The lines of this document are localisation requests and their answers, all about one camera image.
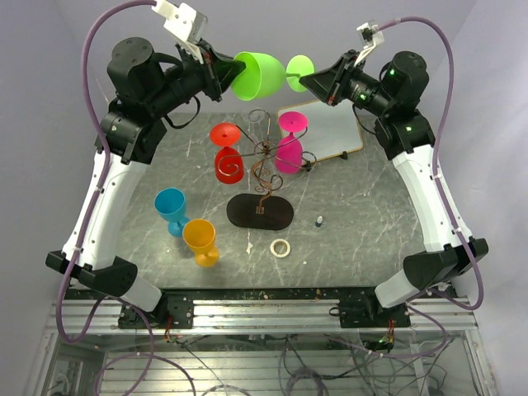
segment wine glass base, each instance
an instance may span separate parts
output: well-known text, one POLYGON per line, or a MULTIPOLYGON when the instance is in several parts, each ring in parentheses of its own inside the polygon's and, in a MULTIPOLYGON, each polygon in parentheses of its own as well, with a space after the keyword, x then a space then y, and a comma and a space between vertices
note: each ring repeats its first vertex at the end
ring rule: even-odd
POLYGON ((294 218, 291 203, 280 196, 270 196, 262 204, 264 213, 257 214, 262 196, 258 194, 238 194, 231 198, 227 206, 229 221, 245 229, 270 229, 278 231, 288 227, 294 218))
POLYGON ((220 252, 217 247, 213 247, 207 254, 195 254, 195 261, 199 266, 213 266, 219 258, 220 252))

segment green plastic cup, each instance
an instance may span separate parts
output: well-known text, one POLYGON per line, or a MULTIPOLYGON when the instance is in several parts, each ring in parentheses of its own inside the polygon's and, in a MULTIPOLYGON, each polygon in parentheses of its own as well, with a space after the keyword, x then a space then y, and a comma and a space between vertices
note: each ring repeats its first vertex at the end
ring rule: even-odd
POLYGON ((306 87, 299 82, 299 79, 315 72, 314 63, 306 55, 294 56, 286 67, 286 74, 289 74, 286 81, 291 89, 296 92, 306 91, 306 87))
POLYGON ((244 71, 231 84, 233 93, 241 101, 273 95, 286 80, 284 66, 271 55, 241 52, 234 58, 246 64, 244 71))

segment pink wine glass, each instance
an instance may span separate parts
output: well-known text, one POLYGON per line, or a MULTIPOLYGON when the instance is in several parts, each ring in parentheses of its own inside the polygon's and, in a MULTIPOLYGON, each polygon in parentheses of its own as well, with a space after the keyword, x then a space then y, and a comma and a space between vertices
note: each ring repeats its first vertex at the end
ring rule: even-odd
POLYGON ((277 146, 275 166, 279 172, 296 173, 303 164, 303 146, 295 134, 306 130, 308 119, 298 111, 287 111, 279 117, 279 126, 290 134, 277 146))

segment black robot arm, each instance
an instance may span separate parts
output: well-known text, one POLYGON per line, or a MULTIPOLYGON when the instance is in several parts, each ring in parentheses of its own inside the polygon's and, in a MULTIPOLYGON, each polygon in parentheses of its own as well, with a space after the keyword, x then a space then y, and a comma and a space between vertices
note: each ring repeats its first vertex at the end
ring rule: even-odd
MULTIPOLYGON (((111 152, 123 163, 151 163, 156 148, 167 132, 162 119, 175 128, 168 113, 203 92, 212 101, 221 101, 222 94, 245 69, 243 62, 219 54, 209 43, 198 46, 204 63, 198 62, 180 45, 181 59, 156 53, 153 46, 140 37, 122 40, 112 51, 107 72, 115 86, 116 98, 101 121, 111 152), (161 64, 171 64, 165 71, 161 64)), ((102 149, 101 142, 96 146, 102 149)))

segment black oval base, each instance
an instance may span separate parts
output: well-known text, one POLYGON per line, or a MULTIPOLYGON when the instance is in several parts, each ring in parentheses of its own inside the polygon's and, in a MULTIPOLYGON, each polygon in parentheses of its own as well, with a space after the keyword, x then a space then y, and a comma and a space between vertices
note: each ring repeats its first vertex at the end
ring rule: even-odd
POLYGON ((262 196, 238 194, 228 202, 227 214, 231 223, 245 229, 285 229, 294 219, 294 208, 290 202, 279 196, 264 200, 264 213, 257 214, 262 196))

